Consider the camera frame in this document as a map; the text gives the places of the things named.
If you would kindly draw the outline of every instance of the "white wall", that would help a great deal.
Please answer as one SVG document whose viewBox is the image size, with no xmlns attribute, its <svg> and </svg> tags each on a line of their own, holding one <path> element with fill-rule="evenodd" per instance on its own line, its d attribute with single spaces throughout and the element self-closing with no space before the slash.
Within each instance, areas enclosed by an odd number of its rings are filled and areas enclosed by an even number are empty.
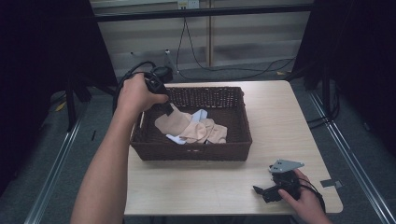
<svg viewBox="0 0 396 224">
<path fill-rule="evenodd" d="M 209 0 L 201 0 L 200 7 L 254 7 L 311 2 L 312 0 L 212 0 L 210 6 Z M 92 0 L 92 6 L 97 14 L 140 12 L 177 9 L 177 1 Z M 210 53 L 211 63 L 216 66 L 271 62 L 295 56 L 308 16 L 309 12 L 271 13 L 218 16 L 211 19 L 187 18 L 187 22 L 197 60 L 206 66 Z M 177 60 L 183 19 L 112 21 L 100 22 L 99 26 L 117 76 L 123 76 L 134 64 L 144 60 L 163 64 L 166 49 L 171 50 L 174 62 Z M 199 67 L 192 56 L 187 32 L 181 44 L 178 67 Z"/>
</svg>

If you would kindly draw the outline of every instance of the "gray object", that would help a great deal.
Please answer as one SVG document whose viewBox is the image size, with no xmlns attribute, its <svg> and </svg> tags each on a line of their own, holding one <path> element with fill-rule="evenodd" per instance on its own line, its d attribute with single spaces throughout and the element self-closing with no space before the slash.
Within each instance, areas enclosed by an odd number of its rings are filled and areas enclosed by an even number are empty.
<svg viewBox="0 0 396 224">
<path fill-rule="evenodd" d="M 270 168 L 270 173 L 280 174 L 290 170 L 294 170 L 303 167 L 304 164 L 298 161 L 285 161 L 277 160 Z"/>
</svg>

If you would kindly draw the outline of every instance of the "power cord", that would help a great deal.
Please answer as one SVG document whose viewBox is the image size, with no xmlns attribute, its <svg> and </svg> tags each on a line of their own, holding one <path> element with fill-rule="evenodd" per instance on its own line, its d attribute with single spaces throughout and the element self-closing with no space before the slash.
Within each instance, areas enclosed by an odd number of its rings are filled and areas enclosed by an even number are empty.
<svg viewBox="0 0 396 224">
<path fill-rule="evenodd" d="M 339 92 L 338 87 L 336 87 L 334 96 L 332 98 L 332 112 L 330 113 L 329 116 L 321 117 L 318 119 L 311 119 L 311 120 L 307 121 L 307 123 L 309 124 L 309 123 L 313 123 L 313 122 L 317 122 L 317 121 L 325 119 L 325 121 L 322 121 L 319 124 L 310 126 L 309 129 L 313 130 L 313 129 L 316 129 L 317 127 L 320 127 L 324 124 L 334 121 L 338 117 L 339 113 L 340 113 L 340 92 Z"/>
<path fill-rule="evenodd" d="M 252 71 L 252 72 L 259 72 L 259 73 L 254 74 L 254 75 L 251 75 L 251 76 L 247 76 L 247 77 L 237 77 L 237 78 L 228 78 L 228 79 L 227 79 L 227 78 L 225 78 L 225 79 L 224 79 L 224 78 L 219 79 L 219 78 L 190 78 L 190 77 L 185 77 L 185 76 L 180 72 L 180 70 L 178 69 L 178 56 L 179 56 L 179 52 L 180 52 L 181 42 L 182 42 L 182 40 L 183 40 L 183 35 L 184 35 L 184 32 L 185 32 L 186 28 L 187 28 L 187 33 L 188 33 L 189 40 L 190 40 L 192 56 L 194 57 L 195 62 L 196 62 L 202 69 L 205 69 L 206 71 L 210 71 L 210 72 L 218 72 L 218 71 L 226 71 L 226 70 L 239 70 L 239 71 Z M 271 62 L 271 63 L 267 66 L 267 68 L 264 69 L 264 70 L 261 70 L 261 69 L 251 69 L 251 68 L 219 68 L 219 69 L 205 68 L 205 67 L 201 66 L 201 64 L 198 62 L 198 60 L 197 60 L 197 58 L 196 58 L 196 56 L 195 56 L 195 51 L 194 51 L 194 47 L 193 47 L 193 44 L 192 44 L 192 39 L 191 39 L 191 34 L 190 34 L 189 25 L 187 24 L 186 18 L 184 18 L 183 30 L 182 30 L 182 32 L 181 32 L 180 41 L 179 41 L 179 43 L 178 43 L 178 48 L 177 48 L 176 67 L 177 67 L 177 71 L 180 73 L 180 75 L 181 75 L 182 77 L 184 77 L 184 78 L 186 78 L 186 79 L 190 79 L 190 80 L 201 80 L 201 81 L 233 81 L 233 80 L 240 80 L 240 79 L 246 79 L 246 78 L 256 77 L 256 76 L 259 76 L 259 75 L 264 74 L 264 73 L 266 73 L 266 72 L 274 72 L 274 71 L 277 71 L 277 70 L 279 70 L 279 69 L 282 69 L 282 68 L 286 67 L 289 63 L 291 63 L 291 62 L 294 61 L 294 60 L 295 60 L 295 57 L 294 57 L 294 58 L 291 58 L 291 59 L 276 60 L 276 61 Z M 276 69 L 270 69 L 271 66 L 272 66 L 274 63 L 281 62 L 281 61 L 287 61 L 287 62 L 286 62 L 284 65 L 282 65 L 282 66 L 280 66 L 280 67 L 278 67 L 278 68 L 276 68 Z"/>
</svg>

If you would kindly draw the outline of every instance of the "beige cloth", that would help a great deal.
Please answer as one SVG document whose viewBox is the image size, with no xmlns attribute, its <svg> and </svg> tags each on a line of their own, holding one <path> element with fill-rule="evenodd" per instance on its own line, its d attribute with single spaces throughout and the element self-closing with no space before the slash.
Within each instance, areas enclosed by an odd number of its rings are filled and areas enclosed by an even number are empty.
<svg viewBox="0 0 396 224">
<path fill-rule="evenodd" d="M 191 115 L 180 112 L 173 104 L 171 106 L 174 111 L 169 116 L 160 116 L 154 124 L 163 134 L 178 136 L 189 126 Z"/>
<path fill-rule="evenodd" d="M 210 133 L 207 141 L 210 143 L 226 143 L 227 128 L 218 124 L 215 124 L 212 132 Z"/>
<path fill-rule="evenodd" d="M 174 111 L 155 120 L 155 126 L 164 134 L 180 137 L 187 143 L 226 143 L 227 128 L 215 123 L 213 119 L 191 121 L 192 115 L 180 112 L 171 104 Z"/>
<path fill-rule="evenodd" d="M 187 143 L 195 143 L 206 136 L 206 127 L 201 122 L 192 121 L 189 126 L 180 134 L 180 138 Z"/>
<path fill-rule="evenodd" d="M 215 126 L 215 121 L 213 119 L 201 119 L 200 122 L 206 127 L 206 135 L 202 139 L 198 140 L 197 143 L 204 143 L 212 132 L 213 127 Z"/>
</svg>

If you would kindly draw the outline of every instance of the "black curtain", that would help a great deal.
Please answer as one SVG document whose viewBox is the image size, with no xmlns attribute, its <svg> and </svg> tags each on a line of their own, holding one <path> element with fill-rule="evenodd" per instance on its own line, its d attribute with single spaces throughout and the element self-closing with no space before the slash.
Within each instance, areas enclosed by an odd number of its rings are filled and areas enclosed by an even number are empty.
<svg viewBox="0 0 396 224">
<path fill-rule="evenodd" d="M 0 192 L 29 156 L 50 97 L 67 79 L 116 85 L 97 23 L 80 19 L 91 16 L 88 0 L 1 1 Z"/>
<path fill-rule="evenodd" d="M 318 62 L 304 73 L 306 87 L 313 89 L 328 65 L 342 93 L 396 156 L 395 27 L 392 0 L 347 0 L 338 9 L 311 13 L 294 69 Z M 322 41 L 326 36 L 335 39 Z"/>
</svg>

